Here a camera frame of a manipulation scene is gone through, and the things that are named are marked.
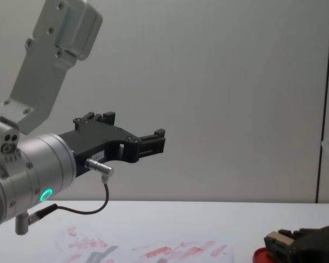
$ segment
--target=white sticker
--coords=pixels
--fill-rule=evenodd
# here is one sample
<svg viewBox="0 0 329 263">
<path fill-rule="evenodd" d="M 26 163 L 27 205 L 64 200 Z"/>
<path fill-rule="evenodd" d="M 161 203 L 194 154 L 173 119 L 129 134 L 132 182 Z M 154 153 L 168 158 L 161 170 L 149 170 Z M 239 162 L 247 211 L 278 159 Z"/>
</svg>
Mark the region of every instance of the white sticker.
<svg viewBox="0 0 329 263">
<path fill-rule="evenodd" d="M 104 159 L 105 157 L 105 151 L 98 152 L 92 156 L 92 160 L 99 161 L 101 159 Z"/>
</svg>

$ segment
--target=white table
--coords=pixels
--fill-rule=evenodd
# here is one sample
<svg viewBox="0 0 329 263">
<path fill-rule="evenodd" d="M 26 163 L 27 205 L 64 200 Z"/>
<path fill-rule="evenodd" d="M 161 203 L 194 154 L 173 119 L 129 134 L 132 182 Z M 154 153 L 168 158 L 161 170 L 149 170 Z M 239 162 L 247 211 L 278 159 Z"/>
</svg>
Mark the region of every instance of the white table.
<svg viewBox="0 0 329 263">
<path fill-rule="evenodd" d="M 30 212 L 52 203 L 44 202 Z M 102 202 L 60 201 L 57 204 L 93 210 Z M 25 236 L 15 234 L 14 220 L 0 225 L 0 262 L 27 262 L 31 257 L 26 251 L 41 250 L 46 240 L 53 239 L 58 231 L 100 220 L 115 226 L 150 226 L 228 235 L 234 240 L 235 262 L 249 263 L 254 251 L 264 246 L 263 238 L 273 230 L 329 225 L 329 204 L 113 201 L 96 215 L 58 210 L 32 225 Z"/>
</svg>

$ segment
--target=red stain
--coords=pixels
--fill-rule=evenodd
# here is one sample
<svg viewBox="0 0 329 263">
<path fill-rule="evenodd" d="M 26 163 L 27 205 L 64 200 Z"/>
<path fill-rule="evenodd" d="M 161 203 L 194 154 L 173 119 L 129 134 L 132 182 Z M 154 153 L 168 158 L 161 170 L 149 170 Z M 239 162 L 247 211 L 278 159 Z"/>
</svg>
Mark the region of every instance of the red stain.
<svg viewBox="0 0 329 263">
<path fill-rule="evenodd" d="M 68 245 L 70 248 L 78 248 L 78 249 L 87 249 L 87 248 L 106 248 L 107 244 L 102 241 L 100 238 L 96 240 L 83 238 L 82 241 L 77 240 L 74 243 Z"/>
<path fill-rule="evenodd" d="M 68 235 L 70 237 L 76 237 L 77 236 L 76 228 L 75 227 L 68 228 Z"/>
<path fill-rule="evenodd" d="M 88 248 L 88 244 L 82 241 L 75 241 L 72 244 L 68 245 L 70 248 L 78 248 L 78 249 L 87 249 Z"/>
<path fill-rule="evenodd" d="M 68 263 L 68 262 L 72 262 L 72 261 L 74 261 L 74 260 L 76 260 L 76 259 L 79 259 L 81 256 L 82 256 L 82 254 L 75 254 L 75 255 L 69 257 L 68 259 L 66 259 L 65 262 L 66 262 L 66 263 Z"/>
<path fill-rule="evenodd" d="M 197 243 L 197 241 L 191 241 L 191 242 L 182 242 L 179 246 L 177 246 L 175 249 L 173 250 L 177 250 L 179 248 L 187 248 L 191 245 L 195 245 Z"/>
<path fill-rule="evenodd" d="M 98 243 L 99 243 L 99 247 L 101 247 L 101 248 L 107 247 L 107 244 L 104 241 L 102 241 L 100 238 L 98 238 Z"/>
<path fill-rule="evenodd" d="M 211 253 L 211 256 L 218 256 L 223 250 L 227 247 L 227 245 L 223 245 L 220 248 L 216 249 Z"/>
<path fill-rule="evenodd" d="M 197 256 L 198 254 L 201 254 L 204 252 L 204 249 L 198 248 L 198 247 L 193 247 L 190 248 L 187 252 L 184 253 L 183 256 L 180 257 L 180 259 L 184 260 L 192 256 Z"/>
<path fill-rule="evenodd" d="M 203 247 L 202 247 L 202 249 L 203 250 L 207 250 L 207 249 L 209 249 L 211 246 L 213 246 L 213 245 L 215 245 L 215 241 L 207 241 L 204 245 L 203 245 Z"/>
<path fill-rule="evenodd" d="M 150 258 L 153 258 L 154 256 L 158 256 L 163 253 L 168 254 L 169 251 L 171 251 L 171 250 L 172 249 L 169 247 L 158 248 L 154 251 L 148 252 L 147 254 L 145 254 L 145 256 L 150 259 Z"/>
</svg>

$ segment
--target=metal connector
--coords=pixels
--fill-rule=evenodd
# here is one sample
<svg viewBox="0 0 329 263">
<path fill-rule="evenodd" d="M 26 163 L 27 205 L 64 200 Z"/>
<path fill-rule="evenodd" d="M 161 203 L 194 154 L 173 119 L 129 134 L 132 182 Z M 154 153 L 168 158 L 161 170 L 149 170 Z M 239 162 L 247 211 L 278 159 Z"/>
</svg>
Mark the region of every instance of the metal connector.
<svg viewBox="0 0 329 263">
<path fill-rule="evenodd" d="M 115 172 L 114 168 L 92 159 L 86 160 L 85 167 L 91 170 L 99 171 L 100 173 L 107 175 L 107 177 L 112 176 Z"/>
</svg>

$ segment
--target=red lid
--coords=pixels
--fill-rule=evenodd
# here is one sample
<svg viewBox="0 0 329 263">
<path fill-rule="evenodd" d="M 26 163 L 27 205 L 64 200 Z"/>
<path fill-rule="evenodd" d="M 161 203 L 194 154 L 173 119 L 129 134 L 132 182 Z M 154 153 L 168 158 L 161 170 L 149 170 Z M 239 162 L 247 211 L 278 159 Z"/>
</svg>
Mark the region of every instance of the red lid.
<svg viewBox="0 0 329 263">
<path fill-rule="evenodd" d="M 253 263 L 275 263 L 267 256 L 267 248 L 260 248 L 253 254 Z"/>
</svg>

